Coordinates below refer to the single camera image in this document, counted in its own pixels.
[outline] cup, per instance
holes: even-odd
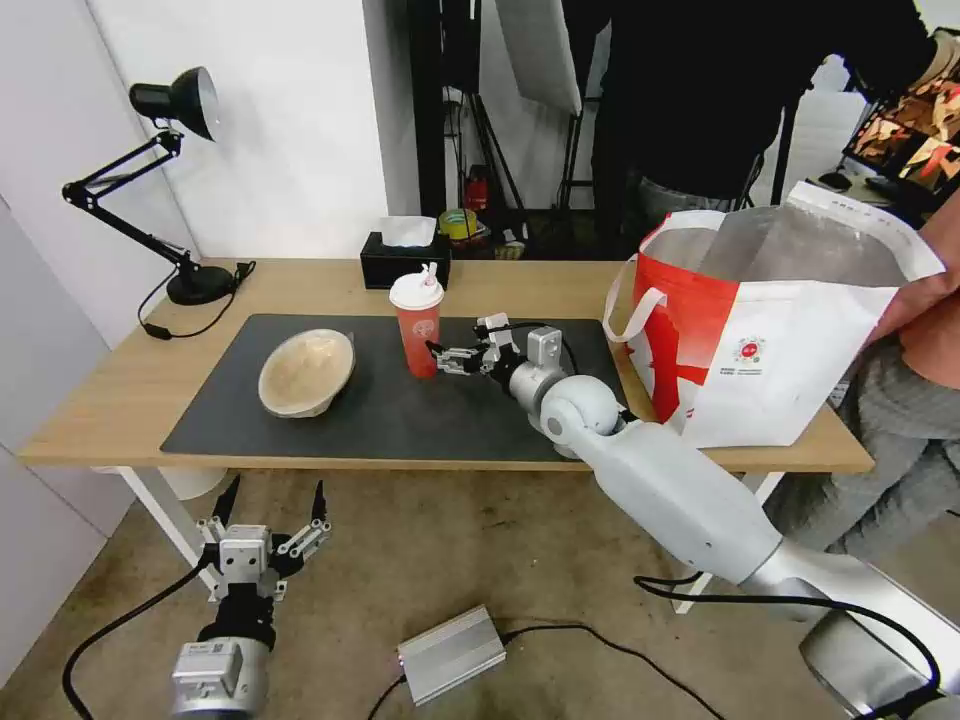
[[[440,339],[441,300],[443,286],[437,280],[435,262],[424,265],[422,272],[397,278],[390,288],[407,367],[414,377],[430,378],[437,374],[437,361],[430,354],[427,341]]]

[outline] black desk lamp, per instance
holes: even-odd
[[[91,175],[64,185],[63,198],[173,263],[176,274],[167,283],[167,295],[172,302],[202,305],[233,294],[248,272],[235,275],[221,267],[198,265],[190,259],[190,251],[186,248],[145,233],[100,206],[101,198],[180,154],[183,134],[174,130],[170,121],[178,120],[200,137],[216,140],[220,120],[217,91],[210,74],[206,68],[197,67],[187,70],[170,85],[137,83],[130,88],[130,103],[134,110],[150,118],[160,132],[149,142]],[[156,146],[163,148],[165,154],[132,172],[107,174]]]

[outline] tissue box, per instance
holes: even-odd
[[[363,285],[367,290],[386,290],[401,275],[420,272],[424,263],[437,264],[437,280],[447,287],[450,278],[450,242],[443,235],[433,236],[426,247],[387,247],[378,232],[372,232],[360,251]]]

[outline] beige bowl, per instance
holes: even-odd
[[[277,417],[324,412],[353,372],[353,343],[336,330],[308,330],[274,350],[260,371],[260,402]]]

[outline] black shirt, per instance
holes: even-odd
[[[613,21],[602,112],[616,114],[616,146],[654,182],[708,197],[740,194],[828,55],[886,94],[936,52],[910,0],[589,4],[597,26]]]

